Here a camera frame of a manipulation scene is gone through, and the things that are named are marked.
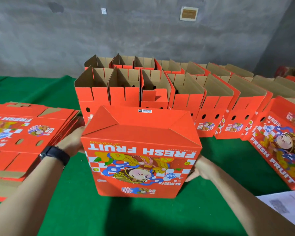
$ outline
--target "printed cartoon character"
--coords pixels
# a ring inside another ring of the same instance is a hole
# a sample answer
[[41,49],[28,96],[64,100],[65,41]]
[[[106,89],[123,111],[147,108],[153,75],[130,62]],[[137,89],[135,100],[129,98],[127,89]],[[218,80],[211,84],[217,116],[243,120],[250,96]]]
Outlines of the printed cartoon character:
[[269,153],[275,153],[277,159],[284,157],[289,161],[295,161],[295,133],[286,132],[275,136],[270,134],[260,143]]
[[202,128],[202,131],[210,131],[214,128],[215,124],[212,123],[212,122],[205,122],[203,124],[203,128]]
[[121,191],[126,193],[126,194],[146,194],[146,193],[149,192],[148,189],[139,188],[139,187],[135,187],[135,188],[122,187]]
[[[169,164],[161,161],[160,158],[138,155],[130,156],[118,153],[107,153],[107,156],[114,160],[113,164],[115,166],[108,166],[103,171],[103,174],[129,183],[150,185],[159,182],[161,179],[156,181],[151,178],[155,173],[165,174],[169,168]],[[151,183],[145,183],[148,179],[151,180]]]
[[9,128],[18,128],[20,123],[17,124],[18,122],[8,122],[8,121],[0,121],[0,133],[3,132],[4,130],[6,129],[9,129]]
[[44,134],[44,132],[48,129],[48,126],[44,126],[44,125],[36,125],[31,127],[30,129],[27,130],[27,132],[33,136],[41,136]]
[[235,124],[231,127],[230,131],[231,131],[231,132],[236,132],[236,131],[240,131],[240,130],[242,130],[242,128],[243,128],[243,124],[242,124],[242,123],[235,123]]

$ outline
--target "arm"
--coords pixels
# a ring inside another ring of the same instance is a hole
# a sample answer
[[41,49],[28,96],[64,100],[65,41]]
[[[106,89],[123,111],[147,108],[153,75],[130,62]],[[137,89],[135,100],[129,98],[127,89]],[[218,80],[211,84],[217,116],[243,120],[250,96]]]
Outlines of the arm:
[[[57,144],[69,156],[82,150],[84,127]],[[16,191],[0,204],[0,235],[37,235],[63,171],[63,163],[45,157]]]
[[186,181],[199,175],[213,182],[249,236],[295,235],[294,224],[203,156],[196,162],[195,172]]

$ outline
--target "paper sheet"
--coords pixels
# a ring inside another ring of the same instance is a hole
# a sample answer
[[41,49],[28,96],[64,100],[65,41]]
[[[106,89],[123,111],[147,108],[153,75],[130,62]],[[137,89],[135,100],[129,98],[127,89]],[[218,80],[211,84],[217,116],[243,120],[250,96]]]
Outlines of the paper sheet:
[[295,191],[261,195],[257,198],[295,224]]

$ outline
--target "wristwatch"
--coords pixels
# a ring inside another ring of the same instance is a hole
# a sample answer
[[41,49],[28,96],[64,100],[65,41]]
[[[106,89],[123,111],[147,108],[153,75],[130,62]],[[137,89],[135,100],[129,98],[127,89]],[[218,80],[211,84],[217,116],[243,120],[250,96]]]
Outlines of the wristwatch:
[[39,154],[41,160],[46,156],[58,159],[63,163],[63,166],[66,166],[70,160],[70,156],[67,153],[55,146],[47,146],[42,153]]

